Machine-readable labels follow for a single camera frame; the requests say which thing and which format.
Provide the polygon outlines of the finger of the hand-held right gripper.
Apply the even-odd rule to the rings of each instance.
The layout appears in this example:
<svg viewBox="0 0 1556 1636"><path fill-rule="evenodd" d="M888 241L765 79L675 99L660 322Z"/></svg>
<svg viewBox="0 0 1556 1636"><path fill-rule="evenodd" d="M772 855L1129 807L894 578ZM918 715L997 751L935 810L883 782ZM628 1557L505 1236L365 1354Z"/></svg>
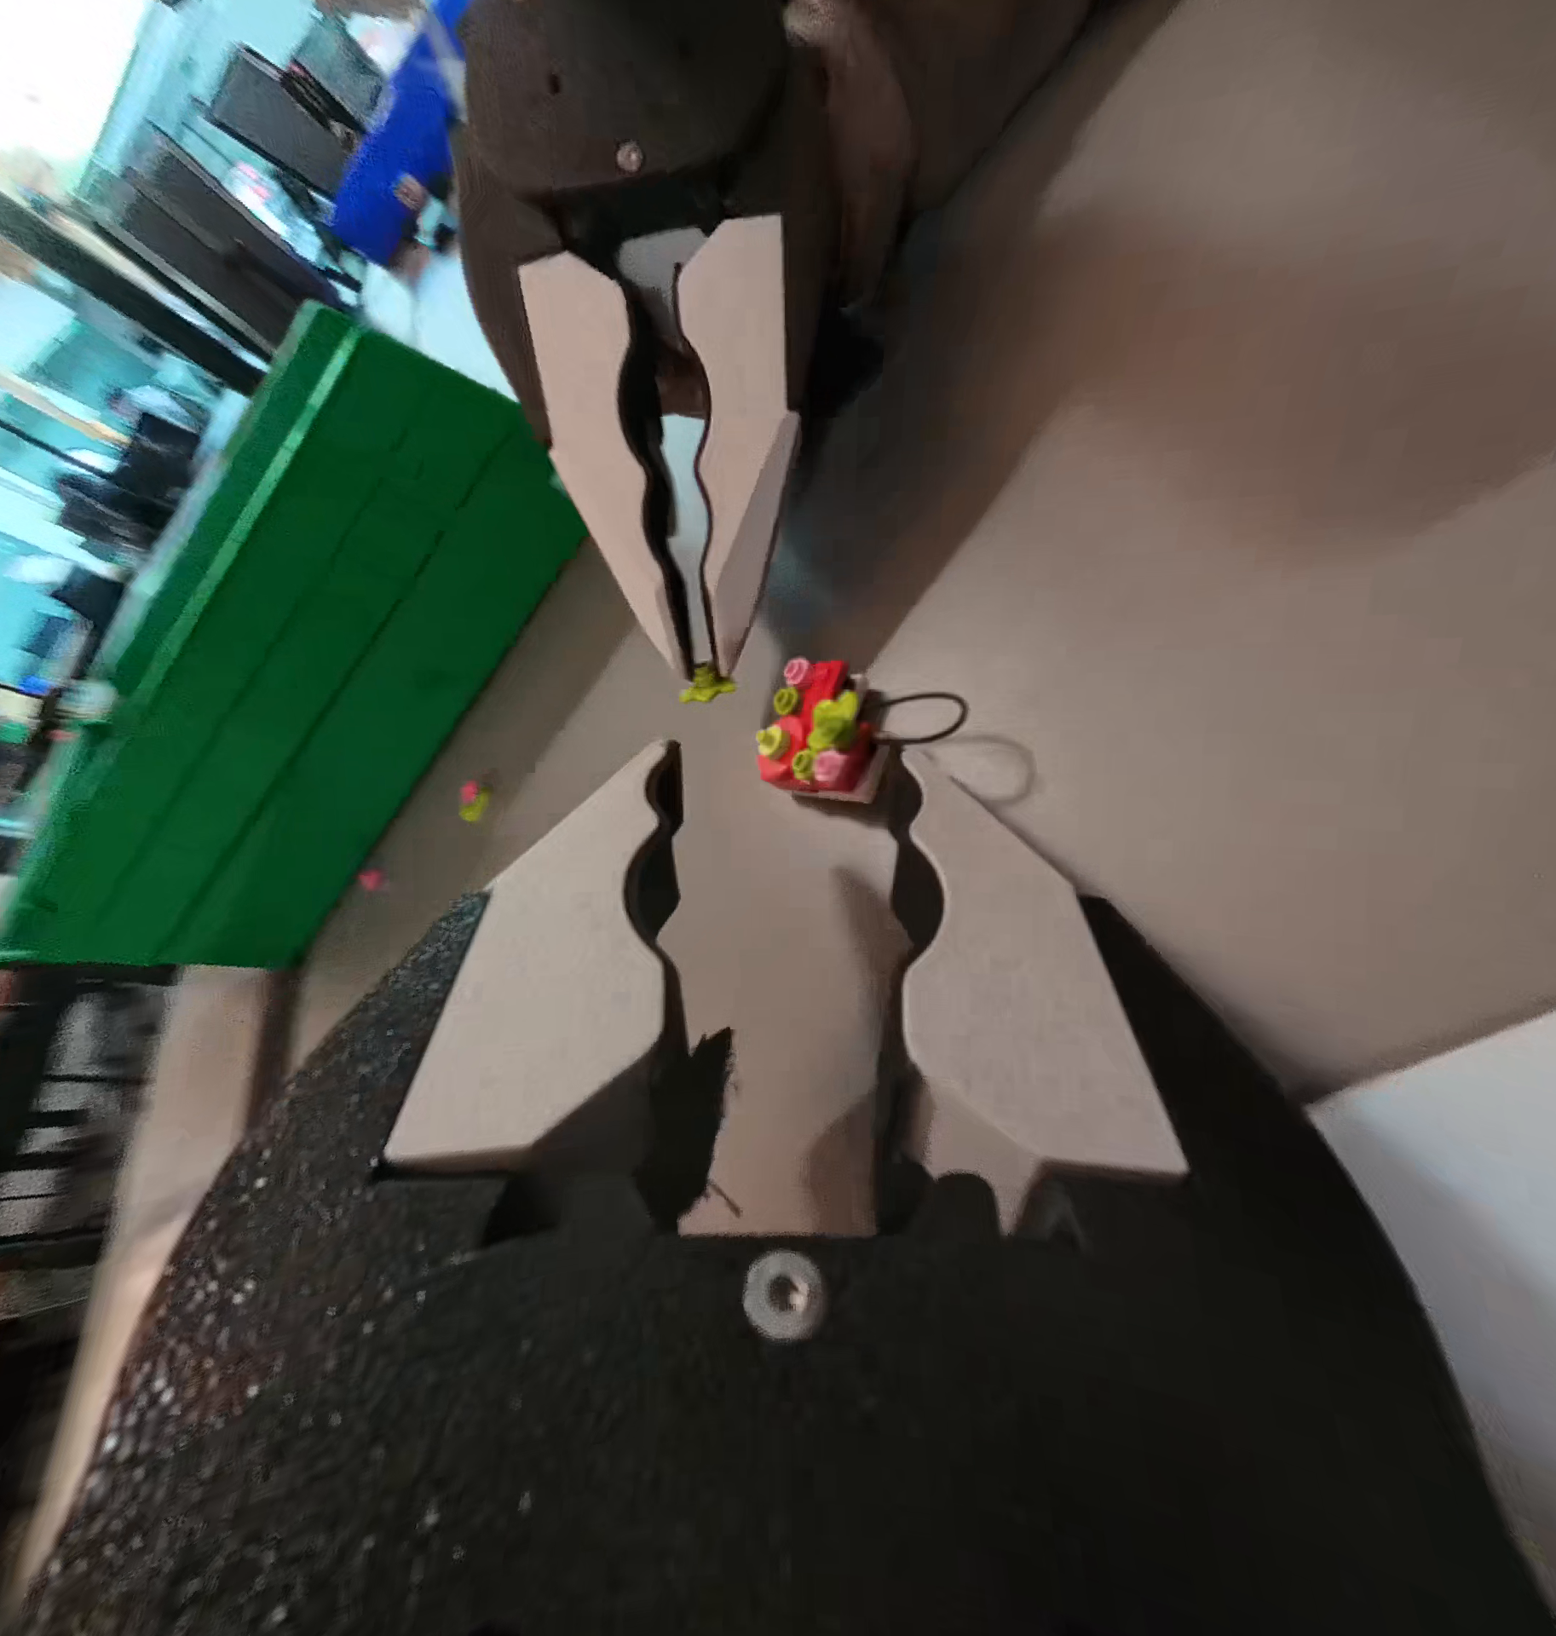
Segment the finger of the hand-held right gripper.
<svg viewBox="0 0 1556 1636"><path fill-rule="evenodd" d="M636 335L624 287L571 252L526 261L519 286L550 459L638 623L675 675L690 675L682 581L621 404Z"/></svg>
<svg viewBox="0 0 1556 1636"><path fill-rule="evenodd" d="M694 457L707 500L702 593L715 670L730 675L765 593L801 429L789 404L784 220L723 220L681 267L675 304L707 385Z"/></svg>

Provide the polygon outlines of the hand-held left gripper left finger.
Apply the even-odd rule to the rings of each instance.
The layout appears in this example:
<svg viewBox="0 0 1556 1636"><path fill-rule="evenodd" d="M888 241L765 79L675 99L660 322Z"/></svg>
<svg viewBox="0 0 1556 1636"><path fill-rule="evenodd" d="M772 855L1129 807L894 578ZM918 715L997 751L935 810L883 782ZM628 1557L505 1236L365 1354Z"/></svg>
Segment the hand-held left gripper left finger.
<svg viewBox="0 0 1556 1636"><path fill-rule="evenodd" d="M661 929L681 901L682 751L660 737L486 888L382 1152L398 1171L632 1171L685 1055Z"/></svg>

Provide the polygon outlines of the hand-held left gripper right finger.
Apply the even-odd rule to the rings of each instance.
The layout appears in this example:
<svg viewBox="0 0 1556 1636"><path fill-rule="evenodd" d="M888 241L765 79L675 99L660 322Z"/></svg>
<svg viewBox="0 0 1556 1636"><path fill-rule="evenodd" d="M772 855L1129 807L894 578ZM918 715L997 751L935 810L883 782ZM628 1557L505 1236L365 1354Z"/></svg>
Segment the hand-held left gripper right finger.
<svg viewBox="0 0 1556 1636"><path fill-rule="evenodd" d="M888 1164L976 1182L1009 1238L1047 1232L1072 1177L1185 1177L1074 883L931 751L896 796Z"/></svg>

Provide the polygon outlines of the small red lego flower segment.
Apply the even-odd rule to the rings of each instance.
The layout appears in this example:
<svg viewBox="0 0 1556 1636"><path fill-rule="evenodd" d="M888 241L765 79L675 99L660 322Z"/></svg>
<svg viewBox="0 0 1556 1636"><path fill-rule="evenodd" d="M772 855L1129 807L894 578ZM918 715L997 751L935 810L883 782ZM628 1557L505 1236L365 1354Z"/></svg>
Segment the small red lego flower segment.
<svg viewBox="0 0 1556 1636"><path fill-rule="evenodd" d="M891 757L877 711L869 680L845 662L791 657L754 736L763 782L796 800L870 803Z"/></svg>

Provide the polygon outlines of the white lego instruction sheet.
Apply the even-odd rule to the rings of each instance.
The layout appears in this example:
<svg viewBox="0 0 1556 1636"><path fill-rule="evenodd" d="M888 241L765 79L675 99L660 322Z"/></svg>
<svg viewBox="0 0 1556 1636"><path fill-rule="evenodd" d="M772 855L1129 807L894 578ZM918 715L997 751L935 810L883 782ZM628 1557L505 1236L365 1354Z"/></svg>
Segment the white lego instruction sheet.
<svg viewBox="0 0 1556 1636"><path fill-rule="evenodd" d="M1556 1527L1556 1009L1324 1099L1512 1505Z"/></svg>

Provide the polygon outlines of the black elastic loop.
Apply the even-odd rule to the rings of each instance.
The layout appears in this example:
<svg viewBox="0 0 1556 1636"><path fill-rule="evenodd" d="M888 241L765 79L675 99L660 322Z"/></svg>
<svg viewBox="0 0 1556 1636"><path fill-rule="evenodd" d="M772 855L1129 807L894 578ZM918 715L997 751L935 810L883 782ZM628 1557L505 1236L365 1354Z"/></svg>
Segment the black elastic loop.
<svg viewBox="0 0 1556 1636"><path fill-rule="evenodd" d="M888 720L899 709L911 707L944 707L948 717L928 729L891 729ZM967 728L968 715L972 704L959 691L907 691L894 695L877 691L870 695L869 725L882 744L894 748L935 745L959 736Z"/></svg>

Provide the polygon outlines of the green box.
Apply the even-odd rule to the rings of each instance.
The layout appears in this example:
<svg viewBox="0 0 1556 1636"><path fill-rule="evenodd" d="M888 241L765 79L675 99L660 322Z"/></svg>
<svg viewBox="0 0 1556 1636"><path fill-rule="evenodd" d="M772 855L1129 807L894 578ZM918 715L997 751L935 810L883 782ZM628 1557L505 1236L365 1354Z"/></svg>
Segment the green box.
<svg viewBox="0 0 1556 1636"><path fill-rule="evenodd" d="M308 304L114 616L0 966L302 964L582 540L514 400Z"/></svg>

